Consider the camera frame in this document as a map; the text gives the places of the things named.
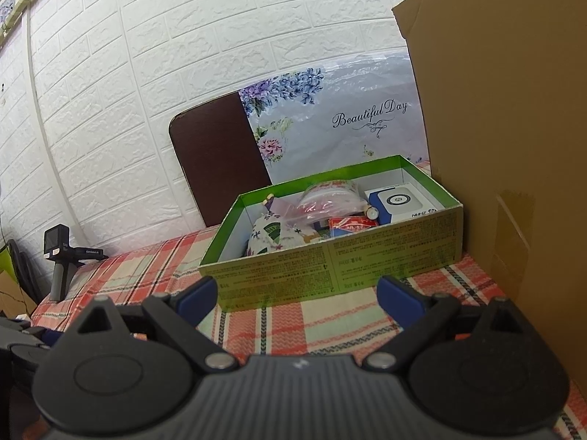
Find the blue white small box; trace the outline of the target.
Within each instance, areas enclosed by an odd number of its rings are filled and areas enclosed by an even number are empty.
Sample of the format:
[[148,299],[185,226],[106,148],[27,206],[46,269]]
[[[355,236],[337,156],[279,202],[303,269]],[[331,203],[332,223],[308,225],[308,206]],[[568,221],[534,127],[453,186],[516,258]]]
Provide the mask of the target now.
[[397,224],[434,213],[437,207],[413,184],[400,184],[365,192],[368,217],[376,215],[378,224]]

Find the floral grey pouch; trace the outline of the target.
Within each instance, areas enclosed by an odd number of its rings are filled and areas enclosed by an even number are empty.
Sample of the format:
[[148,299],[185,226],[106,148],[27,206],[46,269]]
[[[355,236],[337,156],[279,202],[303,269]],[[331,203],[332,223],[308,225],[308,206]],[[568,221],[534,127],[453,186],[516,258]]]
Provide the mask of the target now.
[[297,248],[320,240],[320,234],[313,227],[293,224],[276,214],[266,213],[254,222],[245,255]]

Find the black yellow marker pen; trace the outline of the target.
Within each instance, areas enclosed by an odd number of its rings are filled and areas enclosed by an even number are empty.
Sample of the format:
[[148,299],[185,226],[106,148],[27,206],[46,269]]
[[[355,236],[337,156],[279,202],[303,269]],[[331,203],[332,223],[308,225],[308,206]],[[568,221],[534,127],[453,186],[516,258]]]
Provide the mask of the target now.
[[278,214],[278,204],[276,203],[276,198],[273,194],[268,194],[268,196],[263,200],[263,206],[267,213],[271,213],[272,215]]

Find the pink white packet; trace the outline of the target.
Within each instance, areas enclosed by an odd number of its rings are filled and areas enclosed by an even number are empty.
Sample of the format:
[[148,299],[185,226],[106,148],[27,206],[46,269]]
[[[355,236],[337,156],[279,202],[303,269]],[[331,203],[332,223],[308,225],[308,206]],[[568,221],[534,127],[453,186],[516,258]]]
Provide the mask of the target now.
[[295,214],[307,220],[325,220],[361,213],[367,202],[351,180],[320,182],[306,189],[295,206]]

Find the red blue card box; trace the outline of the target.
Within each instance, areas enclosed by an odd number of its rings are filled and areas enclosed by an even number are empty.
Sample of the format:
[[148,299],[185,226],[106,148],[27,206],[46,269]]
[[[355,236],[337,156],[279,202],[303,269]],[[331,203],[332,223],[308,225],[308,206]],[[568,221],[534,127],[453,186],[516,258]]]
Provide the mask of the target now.
[[366,216],[353,214],[348,217],[332,217],[328,220],[329,232],[331,237],[343,237],[347,234],[356,234],[359,231],[367,231],[372,227],[377,227],[377,220],[370,220]]

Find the brown cardboard box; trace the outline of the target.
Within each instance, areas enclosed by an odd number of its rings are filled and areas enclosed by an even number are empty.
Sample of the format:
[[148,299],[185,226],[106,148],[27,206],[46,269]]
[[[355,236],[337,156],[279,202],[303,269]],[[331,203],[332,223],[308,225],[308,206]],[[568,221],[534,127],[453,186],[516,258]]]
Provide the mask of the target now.
[[0,309],[1,315],[14,319],[18,315],[31,316],[37,304],[15,282],[6,271],[0,273]]

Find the plaid bed sheet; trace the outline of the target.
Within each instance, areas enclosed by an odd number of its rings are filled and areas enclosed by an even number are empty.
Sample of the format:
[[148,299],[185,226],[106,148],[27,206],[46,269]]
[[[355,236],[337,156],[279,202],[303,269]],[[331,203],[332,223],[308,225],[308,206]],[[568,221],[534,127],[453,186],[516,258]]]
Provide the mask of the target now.
[[[32,322],[64,331],[97,295],[125,305],[155,292],[179,292],[200,279],[199,264],[215,233],[215,228],[205,228],[90,263],[76,274],[66,299],[44,299]],[[448,292],[468,305],[488,303],[501,292],[468,255],[405,282],[426,295]],[[239,360],[254,353],[351,353],[362,360],[401,331],[378,306],[373,288],[259,310],[225,313],[215,308],[198,328]]]

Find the black green chair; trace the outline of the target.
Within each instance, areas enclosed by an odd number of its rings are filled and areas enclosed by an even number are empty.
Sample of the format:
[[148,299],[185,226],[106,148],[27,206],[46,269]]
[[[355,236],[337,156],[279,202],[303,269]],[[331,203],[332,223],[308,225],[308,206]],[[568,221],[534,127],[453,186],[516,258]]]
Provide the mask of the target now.
[[8,273],[35,303],[43,300],[44,295],[33,265],[28,255],[20,250],[14,239],[6,241],[1,248],[1,270]]

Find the spare handheld gripper device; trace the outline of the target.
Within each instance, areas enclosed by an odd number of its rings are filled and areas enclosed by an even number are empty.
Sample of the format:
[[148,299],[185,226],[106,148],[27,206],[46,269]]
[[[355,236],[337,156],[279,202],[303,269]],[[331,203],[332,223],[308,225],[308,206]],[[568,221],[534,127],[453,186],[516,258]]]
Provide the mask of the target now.
[[99,248],[72,247],[70,229],[57,224],[44,233],[44,258],[53,261],[54,270],[49,298],[61,302],[66,298],[72,280],[87,260],[102,261],[107,255]]

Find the green white cardboard box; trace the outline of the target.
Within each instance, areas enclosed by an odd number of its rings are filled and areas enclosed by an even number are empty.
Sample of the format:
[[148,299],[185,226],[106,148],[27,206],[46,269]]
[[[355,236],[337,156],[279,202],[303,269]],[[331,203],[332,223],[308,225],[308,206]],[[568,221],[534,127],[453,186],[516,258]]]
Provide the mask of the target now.
[[[422,207],[405,220],[366,231],[247,255],[267,196],[294,202],[311,186],[337,180],[352,181],[361,189],[405,186]],[[462,257],[463,224],[463,204],[419,167],[394,155],[237,196],[199,270],[217,281],[225,311],[306,301],[371,287],[383,275],[409,277],[456,262]]]

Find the dark brown headboard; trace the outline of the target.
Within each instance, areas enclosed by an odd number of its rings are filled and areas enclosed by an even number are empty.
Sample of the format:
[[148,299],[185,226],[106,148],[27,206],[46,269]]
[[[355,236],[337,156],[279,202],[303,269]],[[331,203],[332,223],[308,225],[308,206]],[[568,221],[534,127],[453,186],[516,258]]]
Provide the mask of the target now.
[[236,91],[180,112],[169,136],[208,227],[222,223],[237,196],[271,185]]

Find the floral white pillow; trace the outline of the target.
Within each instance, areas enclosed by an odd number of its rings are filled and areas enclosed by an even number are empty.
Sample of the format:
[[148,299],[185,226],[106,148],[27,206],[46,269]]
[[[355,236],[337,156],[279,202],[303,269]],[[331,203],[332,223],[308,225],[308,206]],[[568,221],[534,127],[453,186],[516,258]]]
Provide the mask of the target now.
[[359,55],[248,85],[239,98],[270,180],[429,157],[407,51]]

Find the brown cardboard sheet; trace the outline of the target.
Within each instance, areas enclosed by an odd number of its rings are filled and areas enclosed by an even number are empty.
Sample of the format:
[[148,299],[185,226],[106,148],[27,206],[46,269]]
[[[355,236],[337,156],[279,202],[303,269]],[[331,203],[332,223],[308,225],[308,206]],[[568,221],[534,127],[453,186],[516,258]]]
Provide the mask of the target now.
[[404,0],[464,248],[586,384],[586,0]]

